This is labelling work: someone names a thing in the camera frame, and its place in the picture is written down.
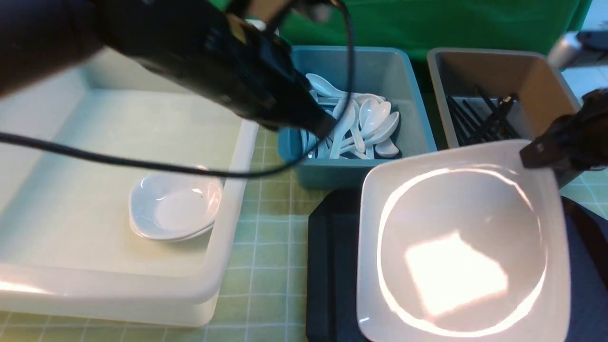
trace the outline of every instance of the blue bin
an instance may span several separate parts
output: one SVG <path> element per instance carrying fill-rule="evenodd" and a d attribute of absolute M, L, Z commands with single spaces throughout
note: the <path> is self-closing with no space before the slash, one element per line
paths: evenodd
<path fill-rule="evenodd" d="M 435 139 L 412 64 L 405 53 L 387 47 L 357 47 L 354 91 L 384 96 L 401 113 L 401 122 L 392 136 L 403 158 L 437 151 Z M 342 46 L 295 46 L 292 59 L 302 73 L 321 75 L 344 89 L 347 78 L 347 49 Z M 278 152 L 285 161 L 302 154 L 298 130 L 279 132 Z M 386 159 L 307 159 L 297 166 L 300 185 L 306 189 L 359 187 L 367 173 Z"/>

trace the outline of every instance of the wire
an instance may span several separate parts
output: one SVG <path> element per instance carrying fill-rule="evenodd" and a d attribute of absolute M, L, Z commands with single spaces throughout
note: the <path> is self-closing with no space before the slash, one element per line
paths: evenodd
<path fill-rule="evenodd" d="M 330 0 L 330 1 L 331 1 L 332 5 L 334 5 L 335 8 L 337 8 L 341 12 L 342 17 L 344 18 L 344 24 L 346 26 L 347 60 L 348 60 L 347 68 L 348 69 L 347 69 L 347 84 L 346 84 L 345 91 L 347 93 L 346 103 L 348 103 L 348 101 L 350 101 L 350 99 L 352 98 L 353 83 L 354 83 L 353 23 L 352 23 L 350 14 L 348 12 L 348 9 L 346 8 L 346 5 L 344 4 L 344 2 L 342 0 Z M 347 107 L 348 106 L 344 106 L 342 113 L 340 113 L 340 115 L 338 116 L 338 118 L 336 120 L 336 125 L 338 122 L 340 122 L 343 119 L 345 113 L 347 112 Z M 35 138 L 27 137 L 27 136 L 21 136 L 21 135 L 17 135 L 17 134 L 4 133 L 4 132 L 0 132 L 0 142 L 6 143 L 6 144 L 11 144 L 11 145 L 22 146 L 22 147 L 35 148 L 37 150 L 56 153 L 58 155 L 68 156 L 68 157 L 82 159 L 82 160 L 91 161 L 91 162 L 97 162 L 100 164 L 114 165 L 114 166 L 134 167 L 134 168 L 140 168 L 140 169 L 149 169 L 149 170 L 164 171 L 164 172 L 178 172 L 178 173 L 187 173 L 187 174 L 191 174 L 191 175 L 214 176 L 214 177 L 221 177 L 221 178 L 259 178 L 259 177 L 275 175 L 277 173 L 288 170 L 288 169 L 296 166 L 297 164 L 300 164 L 302 161 L 304 161 L 308 157 L 309 153 L 314 151 L 315 148 L 319 147 L 319 145 L 322 142 L 324 142 L 325 139 L 328 138 L 331 131 L 333 131 L 333 128 L 330 131 L 328 131 L 328 133 L 324 137 L 319 139 L 313 147 L 311 147 L 305 153 L 302 153 L 302 155 L 299 158 L 286 162 L 282 166 L 279 166 L 279 167 L 276 167 L 273 169 L 256 171 L 256 172 L 226 172 L 226 171 L 219 171 L 219 170 L 203 170 L 203 169 L 196 169 L 193 167 L 179 166 L 179 165 L 175 165 L 175 164 L 164 164 L 164 163 L 160 163 L 160 162 L 120 158 L 120 157 L 116 157 L 116 156 L 109 156 L 109 155 L 104 155 L 104 154 L 100 154 L 100 153 L 80 150 L 78 148 L 73 148 L 70 146 L 57 144 L 56 142 L 44 141 L 44 140 L 35 139 Z"/>

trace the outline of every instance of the green cloth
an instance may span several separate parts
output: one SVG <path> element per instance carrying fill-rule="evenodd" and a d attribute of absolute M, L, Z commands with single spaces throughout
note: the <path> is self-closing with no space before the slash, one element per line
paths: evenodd
<path fill-rule="evenodd" d="M 358 46 L 405 51 L 423 92 L 432 91 L 426 54 L 435 47 L 479 47 L 546 54 L 578 30 L 591 0 L 344 0 Z M 228 0 L 212 0 L 223 8 Z M 296 45 L 345 45 L 342 18 L 327 24 L 291 15 L 281 36 Z"/>

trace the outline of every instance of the black tray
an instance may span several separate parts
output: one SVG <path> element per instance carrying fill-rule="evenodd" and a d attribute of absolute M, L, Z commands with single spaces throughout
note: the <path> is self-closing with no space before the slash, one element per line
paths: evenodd
<path fill-rule="evenodd" d="M 562 200 L 567 213 L 572 278 L 566 341 L 608 341 L 608 291 L 599 272 L 602 262 L 594 263 L 586 249 L 587 245 L 596 259 L 607 255 L 608 248 L 602 248 L 606 246 L 608 223 L 578 204 Z M 306 302 L 309 342 L 368 341 L 359 330 L 356 316 L 360 202 L 360 189 L 337 190 L 309 216 Z"/>

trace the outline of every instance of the white bowl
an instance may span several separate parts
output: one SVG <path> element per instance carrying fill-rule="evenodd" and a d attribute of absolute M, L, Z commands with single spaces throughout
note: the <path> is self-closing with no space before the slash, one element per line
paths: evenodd
<path fill-rule="evenodd" d="M 199 236 L 213 227 L 221 198 L 217 178 L 151 173 L 131 191 L 131 229 L 166 242 Z"/>
<path fill-rule="evenodd" d="M 570 264 L 558 185 L 510 140 L 383 164 L 363 185 L 357 316 L 389 341 L 563 341 Z"/>

